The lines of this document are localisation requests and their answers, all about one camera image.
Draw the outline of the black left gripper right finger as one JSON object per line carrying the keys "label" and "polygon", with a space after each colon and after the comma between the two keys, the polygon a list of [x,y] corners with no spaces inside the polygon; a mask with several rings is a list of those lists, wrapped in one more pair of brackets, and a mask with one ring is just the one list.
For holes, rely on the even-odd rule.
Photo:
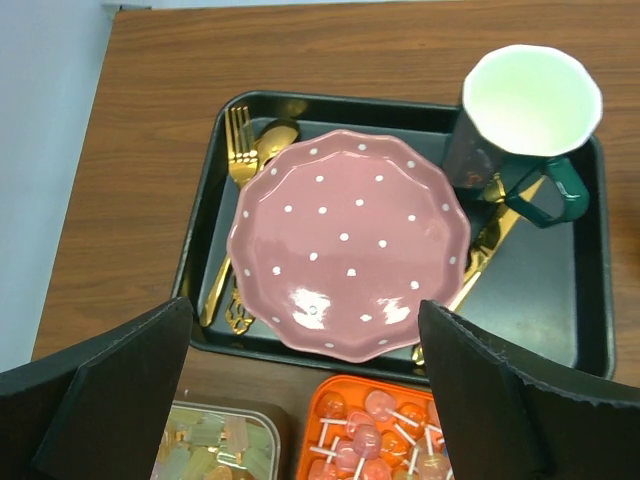
{"label": "black left gripper right finger", "polygon": [[433,301],[418,325],[455,478],[638,478],[637,388],[547,360]]}

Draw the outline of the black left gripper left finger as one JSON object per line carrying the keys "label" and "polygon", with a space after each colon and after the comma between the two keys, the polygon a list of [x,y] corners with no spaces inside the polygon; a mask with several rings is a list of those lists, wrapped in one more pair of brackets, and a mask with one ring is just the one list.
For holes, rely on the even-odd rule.
{"label": "black left gripper left finger", "polygon": [[150,478],[193,317],[175,298],[2,373],[2,478]]}

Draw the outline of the brown tin of gummies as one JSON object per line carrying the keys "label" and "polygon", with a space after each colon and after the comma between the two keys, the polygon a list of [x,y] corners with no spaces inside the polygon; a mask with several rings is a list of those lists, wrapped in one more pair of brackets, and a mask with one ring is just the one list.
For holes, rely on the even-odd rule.
{"label": "brown tin of gummies", "polygon": [[151,477],[282,479],[289,433],[289,416],[274,405],[175,401]]}

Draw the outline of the orange tin of lollipops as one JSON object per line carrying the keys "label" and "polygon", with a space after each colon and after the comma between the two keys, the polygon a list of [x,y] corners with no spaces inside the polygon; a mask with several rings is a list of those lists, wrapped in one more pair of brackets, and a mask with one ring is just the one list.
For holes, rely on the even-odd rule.
{"label": "orange tin of lollipops", "polygon": [[452,479],[430,391],[338,375],[314,393],[298,479]]}

